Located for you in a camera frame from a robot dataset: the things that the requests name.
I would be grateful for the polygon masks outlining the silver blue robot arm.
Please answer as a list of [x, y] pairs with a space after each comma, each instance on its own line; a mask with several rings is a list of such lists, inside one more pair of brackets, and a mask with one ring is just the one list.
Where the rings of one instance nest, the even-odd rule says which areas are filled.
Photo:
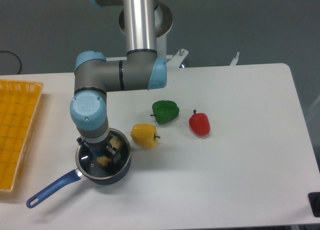
[[158, 0], [122, 0], [126, 59], [108, 61], [100, 52], [78, 55], [70, 116], [81, 145], [114, 163], [119, 151], [110, 143], [107, 92], [159, 89], [167, 84], [167, 63], [157, 53], [155, 11]]

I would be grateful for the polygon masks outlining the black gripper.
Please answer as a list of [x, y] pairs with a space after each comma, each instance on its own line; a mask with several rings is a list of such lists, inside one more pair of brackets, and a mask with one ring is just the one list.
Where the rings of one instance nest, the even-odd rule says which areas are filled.
[[91, 138], [83, 139], [82, 137], [78, 137], [76, 139], [79, 146], [83, 146], [85, 143], [85, 145], [90, 150], [105, 152], [105, 156], [111, 159], [113, 164], [118, 164], [118, 162], [121, 159], [121, 154], [117, 148], [112, 147], [112, 145], [110, 144], [107, 138], [99, 142], [93, 142], [93, 140], [96, 140], [96, 139], [91, 139]]

